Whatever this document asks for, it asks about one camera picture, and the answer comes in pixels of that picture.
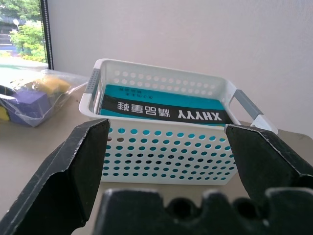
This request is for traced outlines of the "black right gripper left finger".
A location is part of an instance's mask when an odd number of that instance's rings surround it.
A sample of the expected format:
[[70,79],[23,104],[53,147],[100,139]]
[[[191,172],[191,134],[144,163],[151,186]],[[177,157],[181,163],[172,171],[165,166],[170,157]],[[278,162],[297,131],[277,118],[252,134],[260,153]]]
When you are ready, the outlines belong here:
[[85,226],[96,199],[108,119],[76,126],[39,166],[0,222],[3,235],[70,235]]

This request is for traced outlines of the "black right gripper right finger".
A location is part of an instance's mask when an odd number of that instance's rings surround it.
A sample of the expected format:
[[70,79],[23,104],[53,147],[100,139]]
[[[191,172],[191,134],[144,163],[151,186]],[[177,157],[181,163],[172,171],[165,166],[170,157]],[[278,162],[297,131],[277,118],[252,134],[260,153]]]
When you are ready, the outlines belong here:
[[249,197],[261,204],[269,188],[312,188],[313,167],[274,132],[228,124],[224,129]]

